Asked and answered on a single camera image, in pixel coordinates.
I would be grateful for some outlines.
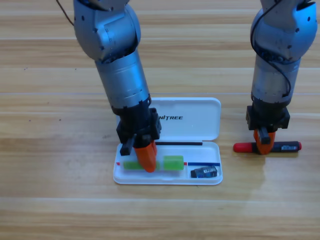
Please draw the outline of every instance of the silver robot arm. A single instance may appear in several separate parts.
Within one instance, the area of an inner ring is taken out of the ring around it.
[[[246,119],[261,151],[271,150],[278,128],[286,129],[302,56],[317,33],[316,3],[310,0],[260,0],[262,9],[251,28],[256,61],[252,106]]]
[[[73,0],[74,30],[83,51],[95,61],[112,111],[120,117],[121,155],[132,147],[147,172],[156,168],[154,140],[160,138],[157,110],[138,53],[140,24],[129,0]]]

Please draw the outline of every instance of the green sponge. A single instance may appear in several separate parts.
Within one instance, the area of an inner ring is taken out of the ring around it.
[[[123,168],[125,170],[143,170],[144,168],[140,165],[137,161],[124,161],[123,162]],[[159,170],[160,166],[159,163],[155,163],[155,169]]]
[[[184,167],[183,156],[164,156],[163,168],[165,171],[181,171]]]
[[[163,170],[165,171],[181,171],[185,167],[183,156],[164,156]],[[137,161],[124,161],[123,168],[125,170],[143,170],[144,168]],[[156,170],[160,169],[160,164],[156,162]]]

